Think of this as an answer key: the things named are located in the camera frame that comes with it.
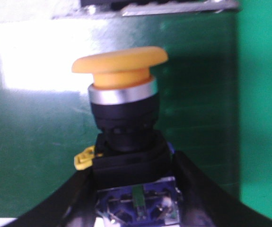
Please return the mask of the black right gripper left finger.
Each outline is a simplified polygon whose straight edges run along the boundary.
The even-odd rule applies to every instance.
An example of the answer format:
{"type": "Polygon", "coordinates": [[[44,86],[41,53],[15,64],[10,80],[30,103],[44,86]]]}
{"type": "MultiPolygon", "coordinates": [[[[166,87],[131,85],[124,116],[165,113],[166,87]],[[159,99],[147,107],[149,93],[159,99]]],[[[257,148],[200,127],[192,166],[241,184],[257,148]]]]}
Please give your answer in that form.
{"type": "Polygon", "coordinates": [[[9,227],[92,227],[96,220],[92,169],[76,171],[43,202],[8,223],[9,227]]]}

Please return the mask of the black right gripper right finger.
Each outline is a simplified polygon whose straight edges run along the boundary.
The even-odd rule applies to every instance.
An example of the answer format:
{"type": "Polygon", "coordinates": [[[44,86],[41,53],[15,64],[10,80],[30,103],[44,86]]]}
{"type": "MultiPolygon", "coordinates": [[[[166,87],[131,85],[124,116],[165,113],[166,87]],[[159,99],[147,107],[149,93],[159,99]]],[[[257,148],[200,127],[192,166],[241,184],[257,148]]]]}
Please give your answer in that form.
{"type": "Polygon", "coordinates": [[[174,172],[183,201],[182,227],[272,227],[272,220],[228,194],[182,151],[173,154],[174,172]]]}

